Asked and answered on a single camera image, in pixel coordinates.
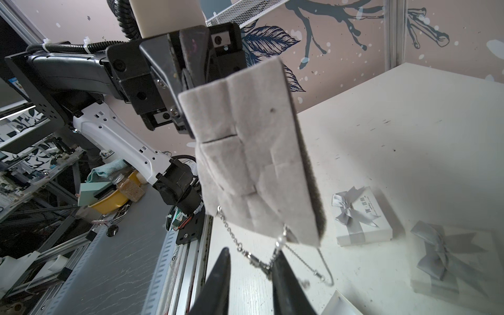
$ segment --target teal cloth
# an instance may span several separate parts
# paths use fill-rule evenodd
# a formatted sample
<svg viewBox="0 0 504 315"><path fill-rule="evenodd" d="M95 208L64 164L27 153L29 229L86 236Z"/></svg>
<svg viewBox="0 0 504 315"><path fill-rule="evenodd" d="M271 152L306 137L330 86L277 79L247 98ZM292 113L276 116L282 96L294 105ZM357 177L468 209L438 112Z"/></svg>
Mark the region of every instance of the teal cloth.
<svg viewBox="0 0 504 315"><path fill-rule="evenodd" d="M95 167L89 173L86 182L97 181L99 177L109 177L112 173L127 166L124 160L115 160L102 166Z"/></svg>

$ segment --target red wire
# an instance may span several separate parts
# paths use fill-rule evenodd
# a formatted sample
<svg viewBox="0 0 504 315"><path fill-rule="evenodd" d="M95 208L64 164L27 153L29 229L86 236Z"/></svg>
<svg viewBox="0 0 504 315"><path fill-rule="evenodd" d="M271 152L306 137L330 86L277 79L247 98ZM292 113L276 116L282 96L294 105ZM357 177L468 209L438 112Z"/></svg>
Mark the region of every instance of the red wire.
<svg viewBox="0 0 504 315"><path fill-rule="evenodd" d="M192 218L193 218L193 215L191 215L190 217L188 217L182 224L179 225L179 227L178 227L177 230L183 229L185 227L185 225L188 224L189 221L191 221Z"/></svg>

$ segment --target sticker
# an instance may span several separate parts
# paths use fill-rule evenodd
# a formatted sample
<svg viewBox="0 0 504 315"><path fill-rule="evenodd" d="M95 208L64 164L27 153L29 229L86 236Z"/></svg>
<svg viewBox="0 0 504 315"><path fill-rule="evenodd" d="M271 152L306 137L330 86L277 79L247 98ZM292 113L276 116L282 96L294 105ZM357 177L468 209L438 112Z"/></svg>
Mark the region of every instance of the sticker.
<svg viewBox="0 0 504 315"><path fill-rule="evenodd" d="M28 96L28 94L26 94L26 91L25 89L23 88L23 86L21 85L21 83L19 83L18 79L16 77L13 77L12 79L9 79L9 82L11 82L18 90L21 91L21 93L23 93L26 97L30 98Z"/></svg>

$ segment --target glass jar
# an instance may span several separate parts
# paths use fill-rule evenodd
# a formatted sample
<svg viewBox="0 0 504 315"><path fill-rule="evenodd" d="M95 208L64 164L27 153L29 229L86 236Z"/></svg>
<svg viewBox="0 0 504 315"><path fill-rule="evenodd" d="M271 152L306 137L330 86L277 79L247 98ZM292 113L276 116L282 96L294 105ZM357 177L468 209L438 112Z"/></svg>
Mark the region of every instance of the glass jar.
<svg viewBox="0 0 504 315"><path fill-rule="evenodd" d="M133 202L137 202L145 194L145 191L124 174L119 174L112 183L115 184L117 190Z"/></svg>

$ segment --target metal clasp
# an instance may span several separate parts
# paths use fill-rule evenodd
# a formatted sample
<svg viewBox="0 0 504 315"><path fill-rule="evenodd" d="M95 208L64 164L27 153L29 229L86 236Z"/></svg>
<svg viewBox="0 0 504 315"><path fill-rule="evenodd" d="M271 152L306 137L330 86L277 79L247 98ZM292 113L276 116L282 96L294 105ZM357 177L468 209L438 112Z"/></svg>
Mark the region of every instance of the metal clasp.
<svg viewBox="0 0 504 315"><path fill-rule="evenodd" d="M244 251L243 255L250 261L250 264L252 266L261 269L266 274L266 276L269 277L270 271L271 271L270 270L270 266L268 266L267 264L263 263L261 260L259 260L259 258L257 258L256 256L254 256L249 251Z"/></svg>

